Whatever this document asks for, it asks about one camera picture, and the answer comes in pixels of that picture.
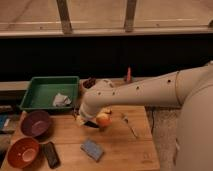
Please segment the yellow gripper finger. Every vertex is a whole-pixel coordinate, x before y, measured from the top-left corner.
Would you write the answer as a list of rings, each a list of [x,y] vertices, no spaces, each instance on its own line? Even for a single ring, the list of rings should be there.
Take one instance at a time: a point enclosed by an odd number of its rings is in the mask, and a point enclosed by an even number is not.
[[[82,126],[82,125],[85,124],[85,120],[84,120],[81,116],[77,115],[77,116],[76,116],[76,123],[77,123],[79,126]]]

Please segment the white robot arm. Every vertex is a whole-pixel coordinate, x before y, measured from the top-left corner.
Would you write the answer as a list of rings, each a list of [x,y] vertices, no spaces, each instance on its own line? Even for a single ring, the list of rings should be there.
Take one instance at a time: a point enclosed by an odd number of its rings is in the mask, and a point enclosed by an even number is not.
[[[172,171],[213,171],[213,61],[118,87],[102,79],[84,93],[80,118],[112,105],[179,107]]]

